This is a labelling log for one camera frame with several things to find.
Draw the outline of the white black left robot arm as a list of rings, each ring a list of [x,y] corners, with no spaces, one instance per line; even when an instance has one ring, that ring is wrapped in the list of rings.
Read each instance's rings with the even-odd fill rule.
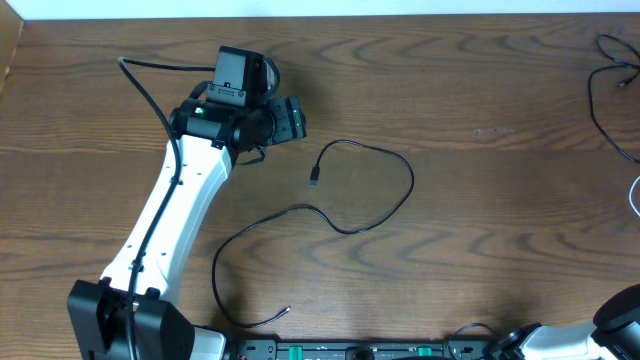
[[[204,215],[243,152],[302,139],[296,97],[279,97],[272,58],[223,46],[213,78],[161,121],[168,134],[157,182],[131,234],[96,283],[77,281],[68,313],[84,359],[221,359],[227,339],[177,309]]]

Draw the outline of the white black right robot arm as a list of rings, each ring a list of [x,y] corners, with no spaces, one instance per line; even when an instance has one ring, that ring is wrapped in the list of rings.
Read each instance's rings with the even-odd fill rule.
[[[602,305],[590,323],[552,327],[534,323],[512,331],[491,349],[503,360],[639,360],[639,286]]]

